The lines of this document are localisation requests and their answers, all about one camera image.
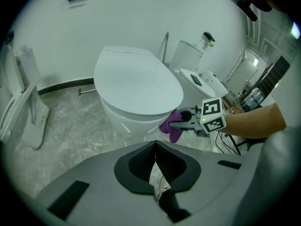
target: ceiling light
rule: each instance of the ceiling light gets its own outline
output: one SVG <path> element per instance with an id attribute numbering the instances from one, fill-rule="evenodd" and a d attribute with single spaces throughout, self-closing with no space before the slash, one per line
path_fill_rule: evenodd
<path id="1" fill-rule="evenodd" d="M 253 65 L 257 66 L 257 64 L 258 64 L 258 59 L 256 58 L 256 59 L 254 60 Z"/>
<path id="2" fill-rule="evenodd" d="M 293 23 L 291 34 L 295 37 L 295 39 L 298 39 L 300 36 L 300 30 L 295 22 Z"/>

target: marble floor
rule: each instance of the marble floor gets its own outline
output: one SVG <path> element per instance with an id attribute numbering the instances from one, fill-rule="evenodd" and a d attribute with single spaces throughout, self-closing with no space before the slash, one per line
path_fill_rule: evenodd
<path id="1" fill-rule="evenodd" d="M 93 85 L 81 88 L 93 89 Z M 97 92 L 79 96 L 78 90 L 79 87 L 73 87 L 42 95 L 42 101 L 50 108 L 50 115 L 41 147 L 33 150 L 16 144 L 10 145 L 10 150 L 5 153 L 8 173 L 14 185 L 33 198 L 52 180 L 88 157 L 142 141 L 169 141 L 168 135 L 159 130 L 154 130 L 147 137 L 125 137 L 116 132 Z M 196 137 L 193 131 L 185 131 L 177 144 L 221 153 L 215 146 L 217 133 L 210 136 Z M 240 142 L 241 138 L 235 137 L 235 140 Z M 223 141 L 232 145 L 226 137 Z M 220 137 L 216 143 L 225 153 L 233 153 L 226 149 Z M 246 145 L 240 150 L 246 154 Z"/>

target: purple cloth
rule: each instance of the purple cloth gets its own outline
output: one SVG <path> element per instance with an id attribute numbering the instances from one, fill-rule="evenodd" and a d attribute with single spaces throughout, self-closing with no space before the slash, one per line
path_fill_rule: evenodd
<path id="1" fill-rule="evenodd" d="M 168 123 L 172 121 L 182 121 L 182 115 L 177 111 L 177 109 L 174 109 L 174 111 L 169 115 L 167 120 L 160 126 L 160 130 L 165 134 L 169 133 L 170 142 L 176 143 L 179 140 L 183 131 L 180 129 L 170 127 Z"/>

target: toilet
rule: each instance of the toilet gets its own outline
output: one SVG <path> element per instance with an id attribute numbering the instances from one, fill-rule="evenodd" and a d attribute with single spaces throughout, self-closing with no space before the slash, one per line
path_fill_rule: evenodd
<path id="1" fill-rule="evenodd" d="M 128 136 L 152 133 L 183 100 L 171 71 L 140 48 L 106 46 L 96 63 L 94 83 L 111 123 Z"/>
<path id="2" fill-rule="evenodd" d="M 224 97 L 229 92 L 226 87 L 220 82 L 214 73 L 209 70 L 204 70 L 200 75 L 201 79 L 210 86 L 211 89 L 215 92 L 216 97 Z"/>
<path id="3" fill-rule="evenodd" d="M 204 99 L 216 97 L 214 90 L 197 74 L 198 63 L 203 53 L 195 44 L 191 44 L 185 40 L 180 40 L 178 44 L 174 57 L 168 67 L 179 81 L 184 92 L 183 101 L 177 109 L 195 106 L 202 103 Z M 196 84 L 192 76 L 195 76 L 201 85 Z"/>

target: toilet base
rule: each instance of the toilet base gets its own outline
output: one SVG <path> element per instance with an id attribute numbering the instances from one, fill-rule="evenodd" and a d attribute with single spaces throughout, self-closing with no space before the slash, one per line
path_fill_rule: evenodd
<path id="1" fill-rule="evenodd" d="M 172 71 L 174 76 L 179 81 L 182 86 L 184 98 L 182 103 L 177 107 L 178 110 L 188 107 L 195 106 L 196 104 L 201 104 L 205 99 L 211 99 L 210 97 L 205 96 L 201 92 L 199 92 L 196 88 L 194 88 L 187 80 L 185 80 L 179 71 Z"/>

